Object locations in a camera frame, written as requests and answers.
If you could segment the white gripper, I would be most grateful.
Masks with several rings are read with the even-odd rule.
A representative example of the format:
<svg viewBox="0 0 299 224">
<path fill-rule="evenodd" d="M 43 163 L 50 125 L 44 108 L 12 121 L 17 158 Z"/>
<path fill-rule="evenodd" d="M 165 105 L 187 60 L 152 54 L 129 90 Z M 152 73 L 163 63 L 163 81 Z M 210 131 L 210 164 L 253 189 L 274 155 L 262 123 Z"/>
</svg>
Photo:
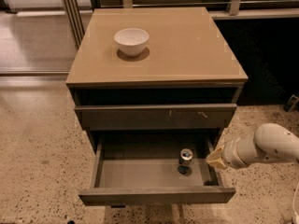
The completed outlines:
<svg viewBox="0 0 299 224">
<path fill-rule="evenodd" d="M 225 170 L 246 168 L 258 157 L 257 147 L 252 137 L 238 138 L 218 147 L 206 156 L 206 163 L 213 168 Z"/>
</svg>

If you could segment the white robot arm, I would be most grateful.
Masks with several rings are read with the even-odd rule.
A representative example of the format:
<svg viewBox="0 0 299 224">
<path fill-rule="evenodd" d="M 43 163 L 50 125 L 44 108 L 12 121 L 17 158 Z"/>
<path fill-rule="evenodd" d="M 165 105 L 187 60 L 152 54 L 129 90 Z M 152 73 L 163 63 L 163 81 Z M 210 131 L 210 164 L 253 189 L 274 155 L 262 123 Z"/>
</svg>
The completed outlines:
<svg viewBox="0 0 299 224">
<path fill-rule="evenodd" d="M 275 123 L 259 126 L 253 136 L 232 140 L 212 151 L 206 162 L 218 169 L 254 163 L 299 162 L 299 138 Z"/>
</svg>

